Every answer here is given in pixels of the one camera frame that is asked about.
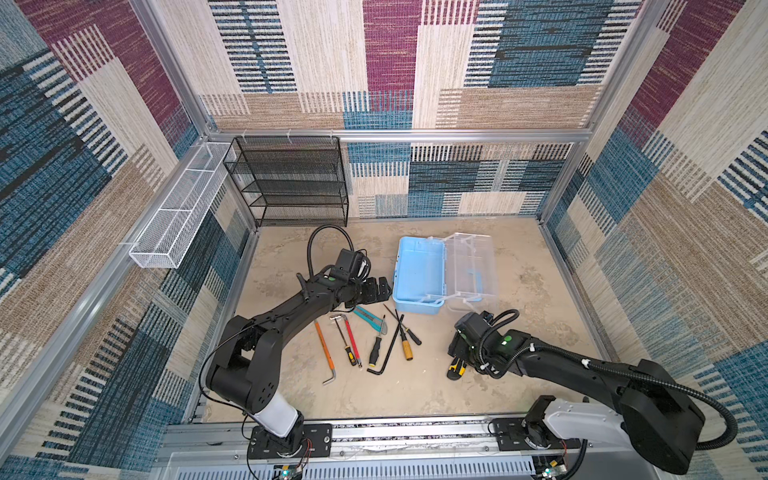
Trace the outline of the teal utility knife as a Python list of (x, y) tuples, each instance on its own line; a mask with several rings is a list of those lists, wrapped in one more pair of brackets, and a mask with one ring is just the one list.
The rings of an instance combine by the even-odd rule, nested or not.
[(373, 315), (369, 311), (360, 306), (356, 306), (352, 312), (364, 320), (369, 326), (371, 326), (378, 334), (385, 336), (388, 333), (388, 327), (386, 322), (376, 315)]

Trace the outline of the wooden handled screwdriver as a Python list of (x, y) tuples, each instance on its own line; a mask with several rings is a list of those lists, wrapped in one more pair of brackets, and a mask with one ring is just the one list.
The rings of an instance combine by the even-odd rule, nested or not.
[(410, 342), (408, 340), (405, 326), (404, 326), (404, 316), (399, 313), (398, 310), (395, 310), (395, 315), (398, 321), (398, 330), (399, 335), (401, 339), (402, 349), (404, 353), (404, 357), (406, 361), (412, 361), (413, 360), (413, 351), (410, 345)]

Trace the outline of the light blue plastic toolbox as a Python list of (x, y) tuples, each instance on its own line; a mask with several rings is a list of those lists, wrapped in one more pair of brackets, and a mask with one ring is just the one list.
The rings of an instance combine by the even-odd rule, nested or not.
[(492, 312), (498, 305), (493, 239), (456, 232), (445, 238), (400, 239), (393, 299), (406, 313)]

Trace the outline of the black yellow utility knife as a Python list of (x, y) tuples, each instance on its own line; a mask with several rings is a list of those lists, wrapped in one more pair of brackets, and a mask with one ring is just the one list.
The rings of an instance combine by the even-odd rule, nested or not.
[(464, 376), (465, 371), (466, 362), (459, 357), (454, 357), (447, 370), (446, 377), (451, 381), (458, 381)]

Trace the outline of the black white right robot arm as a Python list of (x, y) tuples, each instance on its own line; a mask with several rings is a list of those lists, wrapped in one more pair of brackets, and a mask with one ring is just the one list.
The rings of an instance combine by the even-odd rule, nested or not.
[(738, 422), (733, 413), (711, 396), (677, 383), (661, 365), (577, 354), (510, 328), (518, 316), (515, 309), (497, 316), (463, 315), (448, 353), (494, 380), (514, 374), (585, 396), (582, 403), (539, 396), (519, 423), (531, 448), (596, 441), (630, 447), (654, 467), (684, 475), (695, 452), (735, 440)]

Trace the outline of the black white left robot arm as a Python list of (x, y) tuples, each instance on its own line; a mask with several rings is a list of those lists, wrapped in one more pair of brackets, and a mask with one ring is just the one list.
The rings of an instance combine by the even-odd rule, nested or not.
[[(348, 246), (340, 250), (333, 265), (315, 271), (313, 242), (326, 229), (339, 231)], [(226, 323), (219, 344), (206, 359), (205, 378), (199, 381), (202, 390), (216, 393), (220, 402), (254, 420), (261, 428), (256, 437), (282, 455), (307, 445), (303, 415), (278, 392), (285, 345), (340, 306), (348, 312), (359, 305), (387, 301), (392, 295), (386, 278), (370, 275), (372, 263), (366, 252), (354, 247), (341, 226), (321, 225), (310, 234), (307, 264), (309, 276), (297, 276), (298, 293), (265, 313), (234, 316)]]

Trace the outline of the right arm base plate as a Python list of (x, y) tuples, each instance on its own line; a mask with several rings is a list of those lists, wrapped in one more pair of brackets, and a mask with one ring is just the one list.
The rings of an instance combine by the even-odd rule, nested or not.
[(529, 426), (524, 417), (495, 417), (486, 425), (487, 432), (502, 452), (535, 450), (578, 451), (582, 442), (578, 439), (561, 439), (543, 424)]

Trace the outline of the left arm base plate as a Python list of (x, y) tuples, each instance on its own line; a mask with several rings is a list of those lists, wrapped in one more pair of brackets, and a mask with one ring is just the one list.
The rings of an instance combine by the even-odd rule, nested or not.
[(246, 456), (248, 460), (299, 459), (304, 455), (310, 459), (327, 458), (330, 456), (332, 439), (333, 425), (330, 423), (302, 424), (285, 438), (263, 427), (254, 427)]

